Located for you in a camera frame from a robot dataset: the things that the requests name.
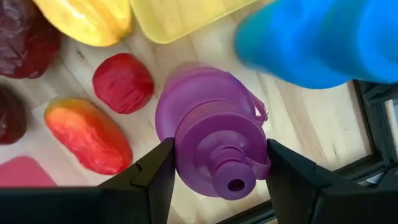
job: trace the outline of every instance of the dark red fruit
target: dark red fruit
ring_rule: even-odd
[[[6,86],[0,86],[0,145],[12,144],[26,133],[26,112],[22,102]]]
[[[42,76],[60,49],[60,38],[31,0],[0,0],[0,75]]]
[[[112,110],[133,113],[154,93],[154,81],[146,67],[131,54],[106,59],[95,71],[94,91]]]

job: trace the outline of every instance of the purple water bottle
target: purple water bottle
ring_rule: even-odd
[[[192,190],[236,200],[268,175],[266,119],[264,104],[230,73],[197,66],[167,80],[155,125],[161,141],[175,137],[177,172]]]

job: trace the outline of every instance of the wooden surface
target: wooden surface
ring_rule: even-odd
[[[0,162],[18,155],[37,160],[58,185],[97,185],[110,176],[82,168],[78,161],[45,127],[43,114],[48,102],[58,96],[92,101],[109,114],[128,136],[138,160],[158,145],[154,110],[169,72],[188,61],[201,61],[230,71],[269,111],[264,130],[267,137],[307,156],[328,169],[337,169],[370,153],[361,113],[351,84],[329,90],[307,90],[268,74],[246,69],[233,53],[233,34],[238,22],[259,4],[220,19],[176,42],[157,45],[136,26],[124,42],[96,48],[64,38],[62,50],[46,74],[36,80],[0,78],[23,97],[29,110],[29,131],[17,144],[0,148]],[[129,52],[142,60],[156,81],[149,104],[130,115],[112,112],[93,92],[91,78],[106,58]],[[170,223],[215,223],[268,200],[265,181],[238,201],[225,201],[196,194],[176,178]]]

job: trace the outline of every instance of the blue object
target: blue object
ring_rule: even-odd
[[[276,0],[239,25],[235,51],[306,88],[398,82],[398,1]]]

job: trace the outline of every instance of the pink object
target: pink object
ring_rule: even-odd
[[[0,165],[0,187],[54,187],[51,177],[32,158],[20,156]]]

